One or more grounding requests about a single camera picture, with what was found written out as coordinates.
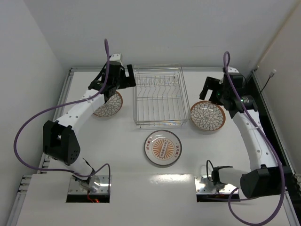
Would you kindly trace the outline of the floral plate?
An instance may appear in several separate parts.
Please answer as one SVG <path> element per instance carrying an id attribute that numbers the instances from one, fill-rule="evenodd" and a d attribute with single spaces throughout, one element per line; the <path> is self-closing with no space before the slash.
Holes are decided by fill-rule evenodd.
<path id="1" fill-rule="evenodd" d="M 190 108 L 190 125 L 202 134 L 218 132 L 226 122 L 224 109 L 210 101 L 198 101 Z"/>
<path id="2" fill-rule="evenodd" d="M 101 107 L 99 107 L 93 115 L 97 117 L 111 117 L 115 115 L 123 106 L 122 95 L 116 91 L 116 93 L 110 97 L 110 99 Z"/>

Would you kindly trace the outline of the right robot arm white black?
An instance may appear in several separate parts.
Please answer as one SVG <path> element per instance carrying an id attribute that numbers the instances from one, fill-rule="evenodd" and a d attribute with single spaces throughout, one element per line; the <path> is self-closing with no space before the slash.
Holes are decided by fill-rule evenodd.
<path id="1" fill-rule="evenodd" d="M 268 144 L 260 124 L 260 115 L 255 99 L 246 94 L 244 77 L 238 72 L 225 73 L 222 79 L 207 77 L 199 95 L 222 105 L 230 114 L 244 141 L 250 171 L 244 172 L 232 166 L 215 167 L 211 173 L 214 185 L 231 184 L 243 192 L 246 198 L 279 195 L 285 191 L 285 179 L 291 175 L 287 166 L 281 164 Z"/>

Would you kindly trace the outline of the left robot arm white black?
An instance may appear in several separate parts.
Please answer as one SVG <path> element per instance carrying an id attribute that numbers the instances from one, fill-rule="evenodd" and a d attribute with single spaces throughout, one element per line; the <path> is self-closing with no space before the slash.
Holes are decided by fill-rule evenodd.
<path id="1" fill-rule="evenodd" d="M 115 95 L 116 90 L 135 87 L 132 65 L 124 67 L 121 62 L 111 60 L 88 86 L 82 99 L 66 114 L 43 126 L 43 152 L 59 161 L 80 186 L 89 192 L 97 192 L 100 179 L 97 171 L 81 156 L 76 135 L 89 117 Z"/>

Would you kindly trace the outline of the orange sunburst plate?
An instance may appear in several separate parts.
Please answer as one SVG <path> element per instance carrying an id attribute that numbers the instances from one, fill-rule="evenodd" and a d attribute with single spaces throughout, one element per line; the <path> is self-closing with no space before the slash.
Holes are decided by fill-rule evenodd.
<path id="1" fill-rule="evenodd" d="M 150 163 L 158 167 L 169 167 L 180 158 L 182 143 L 176 134 L 161 129 L 147 136 L 143 149 Z"/>

